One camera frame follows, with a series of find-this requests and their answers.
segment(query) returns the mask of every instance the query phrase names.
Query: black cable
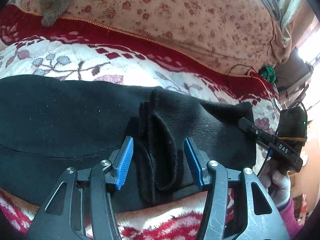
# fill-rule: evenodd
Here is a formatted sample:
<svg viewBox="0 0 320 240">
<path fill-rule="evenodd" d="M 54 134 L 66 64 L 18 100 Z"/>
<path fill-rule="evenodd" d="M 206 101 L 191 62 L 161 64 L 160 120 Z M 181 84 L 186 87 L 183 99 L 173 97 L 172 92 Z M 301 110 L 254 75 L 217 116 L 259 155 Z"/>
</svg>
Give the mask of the black cable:
<svg viewBox="0 0 320 240">
<path fill-rule="evenodd" d="M 302 103 L 301 100 L 295 100 L 295 101 L 289 106 L 288 110 L 291 109 L 296 103 L 299 103 L 299 104 L 302 106 L 304 112 L 307 113 L 307 110 L 306 110 L 306 108 L 304 107 L 304 104 Z"/>
<path fill-rule="evenodd" d="M 267 162 L 268 158 L 269 158 L 269 151 L 267 152 L 267 156 L 266 156 L 266 158 L 265 158 L 264 161 L 263 161 L 263 164 L 262 164 L 262 166 L 261 166 L 261 168 L 260 168 L 260 170 L 259 170 L 259 172 L 258 172 L 258 174 L 257 174 L 257 177 L 259 177 L 261 171 L 263 170 L 264 165 L 266 165 L 266 162 Z"/>
<path fill-rule="evenodd" d="M 255 71 L 255 73 L 257 73 L 257 71 L 256 71 L 252 66 L 247 66 L 247 65 L 243 65 L 243 64 L 236 64 L 236 65 L 234 65 L 232 68 L 230 68 L 230 70 L 228 71 L 227 76 L 230 74 L 231 70 L 233 70 L 236 66 L 250 67 L 250 68 L 252 68 L 252 69 Z"/>
<path fill-rule="evenodd" d="M 289 87 L 290 87 L 290 85 L 289 85 L 289 81 L 288 81 L 286 78 L 283 78 L 283 77 L 276 77 L 276 78 L 281 78 L 281 79 L 286 80 L 286 82 L 287 82 L 287 84 L 288 84 L 287 88 L 289 88 Z"/>
</svg>

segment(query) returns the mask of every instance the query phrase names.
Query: pink sleeve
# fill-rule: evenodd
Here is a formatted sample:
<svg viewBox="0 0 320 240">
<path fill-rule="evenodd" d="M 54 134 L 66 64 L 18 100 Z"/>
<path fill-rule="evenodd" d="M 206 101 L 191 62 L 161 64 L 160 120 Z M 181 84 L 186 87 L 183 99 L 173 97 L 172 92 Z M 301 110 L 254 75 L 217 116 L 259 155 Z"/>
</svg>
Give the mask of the pink sleeve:
<svg viewBox="0 0 320 240">
<path fill-rule="evenodd" d="M 290 238 L 293 239 L 303 227 L 303 225 L 299 225 L 299 223 L 294 218 L 292 198 L 290 198 L 289 203 L 284 208 L 284 210 L 280 211 L 280 215 L 284 221 L 285 226 L 287 227 Z"/>
</svg>

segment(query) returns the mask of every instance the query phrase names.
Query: metal screw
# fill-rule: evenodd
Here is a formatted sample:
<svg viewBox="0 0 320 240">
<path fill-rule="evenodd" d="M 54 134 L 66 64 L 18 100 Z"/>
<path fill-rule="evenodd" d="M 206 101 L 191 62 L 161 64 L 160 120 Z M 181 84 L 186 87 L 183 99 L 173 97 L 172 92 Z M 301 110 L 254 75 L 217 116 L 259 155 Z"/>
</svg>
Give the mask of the metal screw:
<svg viewBox="0 0 320 240">
<path fill-rule="evenodd" d="M 110 166 L 111 165 L 111 161 L 109 160 L 102 160 L 100 162 L 101 166 Z"/>
<path fill-rule="evenodd" d="M 244 168 L 244 172 L 248 175 L 252 174 L 252 170 L 250 168 Z"/>
<path fill-rule="evenodd" d="M 209 161 L 209 165 L 212 167 L 217 167 L 218 166 L 218 162 L 217 161 Z"/>
<path fill-rule="evenodd" d="M 71 174 L 71 173 L 74 173 L 74 172 L 75 172 L 75 168 L 74 167 L 67 168 L 67 173 L 68 174 Z"/>
</svg>

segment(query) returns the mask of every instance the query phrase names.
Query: blue gripper pad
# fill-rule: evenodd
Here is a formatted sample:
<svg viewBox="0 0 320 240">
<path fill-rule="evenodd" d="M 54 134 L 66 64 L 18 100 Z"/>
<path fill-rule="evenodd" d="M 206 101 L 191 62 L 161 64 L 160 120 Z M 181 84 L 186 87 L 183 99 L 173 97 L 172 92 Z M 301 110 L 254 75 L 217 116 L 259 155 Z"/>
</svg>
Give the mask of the blue gripper pad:
<svg viewBox="0 0 320 240">
<path fill-rule="evenodd" d="M 130 162 L 133 155 L 133 143 L 133 138 L 131 137 L 120 160 L 117 170 L 117 179 L 115 182 L 117 190 L 121 189 L 121 186 L 124 184 L 125 179 L 127 177 Z"/>
<path fill-rule="evenodd" d="M 202 168 L 200 167 L 198 158 L 196 157 L 194 149 L 191 146 L 191 143 L 189 142 L 188 138 L 184 139 L 184 154 L 188 161 L 193 181 L 195 185 L 198 186 L 200 190 L 202 190 L 202 188 L 204 187 Z"/>
</svg>

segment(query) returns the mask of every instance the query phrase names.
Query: floral blanket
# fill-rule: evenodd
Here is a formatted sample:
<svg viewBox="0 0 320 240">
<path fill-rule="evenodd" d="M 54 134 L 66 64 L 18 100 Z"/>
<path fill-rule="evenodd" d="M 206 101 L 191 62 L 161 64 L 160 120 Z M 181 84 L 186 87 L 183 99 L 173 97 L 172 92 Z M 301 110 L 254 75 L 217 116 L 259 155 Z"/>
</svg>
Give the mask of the floral blanket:
<svg viewBox="0 0 320 240">
<path fill-rule="evenodd" d="M 40 0 L 12 3 L 41 14 Z M 224 73 L 258 72 L 277 62 L 273 23 L 261 0 L 74 0 L 64 17 L 154 39 Z"/>
<path fill-rule="evenodd" d="M 253 71 L 243 76 L 225 75 L 177 49 L 85 20 L 60 19 L 46 29 L 40 16 L 15 5 L 7 5 L 0 14 L 0 39 L 0 78 L 34 74 L 60 80 L 161 86 L 209 101 L 250 102 L 258 127 L 269 133 L 277 127 L 274 91 Z M 264 157 L 257 147 L 255 172 Z M 230 220 L 233 191 L 228 195 Z M 121 237 L 194 239 L 205 199 L 206 192 L 202 192 L 166 205 L 116 214 Z M 0 191 L 0 209 L 23 234 L 37 208 Z M 92 236 L 90 224 L 87 235 Z"/>
</svg>

